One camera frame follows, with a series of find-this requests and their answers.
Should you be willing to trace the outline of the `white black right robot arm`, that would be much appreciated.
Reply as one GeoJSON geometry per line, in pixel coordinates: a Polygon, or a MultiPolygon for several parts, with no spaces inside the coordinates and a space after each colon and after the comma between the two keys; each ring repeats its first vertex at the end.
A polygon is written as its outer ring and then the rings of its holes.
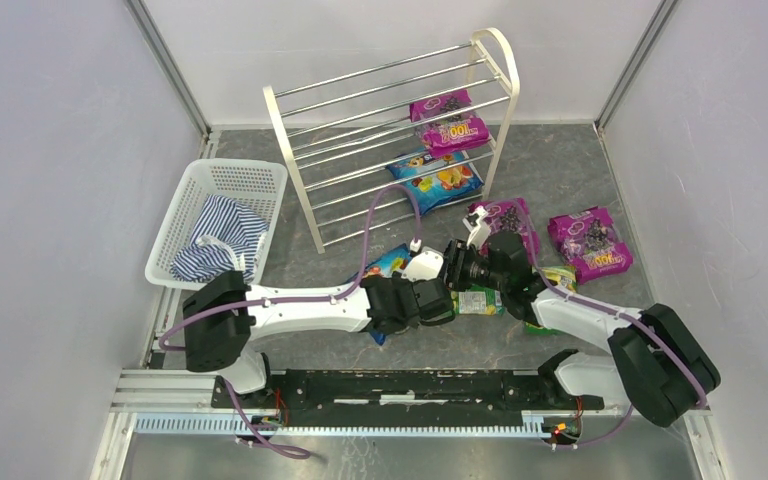
{"type": "Polygon", "coordinates": [[[449,242],[439,276],[450,290],[495,290],[515,319],[600,349],[598,355],[565,350],[541,365],[540,374],[560,393],[631,406],[666,428],[705,407],[720,385],[717,367],[669,306],[623,308],[555,285],[533,266],[513,232],[492,234],[485,245],[481,251],[465,240],[449,242]]]}

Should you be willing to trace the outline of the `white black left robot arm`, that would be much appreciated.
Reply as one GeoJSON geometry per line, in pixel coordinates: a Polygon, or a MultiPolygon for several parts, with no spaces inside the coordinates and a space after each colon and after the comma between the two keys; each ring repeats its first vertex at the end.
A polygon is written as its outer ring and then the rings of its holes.
{"type": "Polygon", "coordinates": [[[186,370],[217,373],[238,394],[264,388],[267,360],[249,342],[293,332],[333,330],[393,335],[436,326],[454,317],[451,295],[439,278],[408,280],[372,275],[325,288],[273,288],[248,284],[226,272],[185,300],[186,370]]]}

